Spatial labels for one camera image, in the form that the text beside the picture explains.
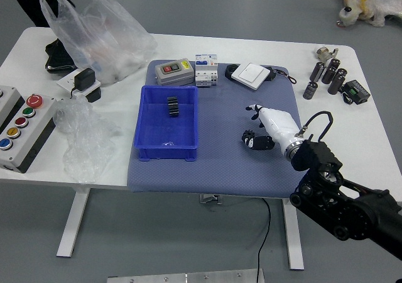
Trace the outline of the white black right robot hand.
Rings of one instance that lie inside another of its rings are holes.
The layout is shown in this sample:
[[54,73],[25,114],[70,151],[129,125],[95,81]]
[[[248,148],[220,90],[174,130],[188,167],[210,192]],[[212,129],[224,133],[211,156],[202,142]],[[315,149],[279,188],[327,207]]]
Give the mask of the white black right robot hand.
[[249,105],[246,110],[256,112],[252,120],[260,120],[259,127],[264,128],[268,134],[256,136],[252,130],[246,130],[242,141],[253,150],[272,150],[278,143],[283,156],[290,160],[304,141],[298,136],[299,128],[291,114],[258,104]]

